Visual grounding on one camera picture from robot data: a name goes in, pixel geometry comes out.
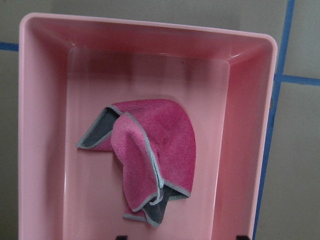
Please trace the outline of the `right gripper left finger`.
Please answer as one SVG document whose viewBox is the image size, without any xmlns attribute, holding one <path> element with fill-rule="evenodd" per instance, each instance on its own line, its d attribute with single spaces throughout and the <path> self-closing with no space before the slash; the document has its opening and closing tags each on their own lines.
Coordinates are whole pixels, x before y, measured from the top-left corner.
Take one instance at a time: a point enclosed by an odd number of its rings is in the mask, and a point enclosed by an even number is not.
<svg viewBox="0 0 320 240">
<path fill-rule="evenodd" d="M 128 236 L 117 236 L 115 240 L 127 240 Z"/>
</svg>

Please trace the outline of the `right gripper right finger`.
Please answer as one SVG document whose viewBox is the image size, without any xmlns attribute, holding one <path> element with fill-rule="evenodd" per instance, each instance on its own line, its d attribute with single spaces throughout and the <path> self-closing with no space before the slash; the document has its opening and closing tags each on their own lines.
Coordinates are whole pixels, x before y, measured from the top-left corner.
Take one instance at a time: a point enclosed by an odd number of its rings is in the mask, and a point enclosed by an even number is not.
<svg viewBox="0 0 320 240">
<path fill-rule="evenodd" d="M 249 240 L 248 236 L 236 236 L 236 240 Z"/>
</svg>

